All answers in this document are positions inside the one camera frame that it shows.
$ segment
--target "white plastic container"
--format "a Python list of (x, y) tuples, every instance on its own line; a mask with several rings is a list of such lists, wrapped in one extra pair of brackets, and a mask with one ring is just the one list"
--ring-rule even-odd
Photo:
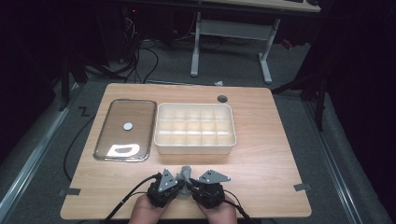
[(160, 104), (154, 143), (162, 154), (229, 154), (236, 144), (232, 110), (225, 104)]

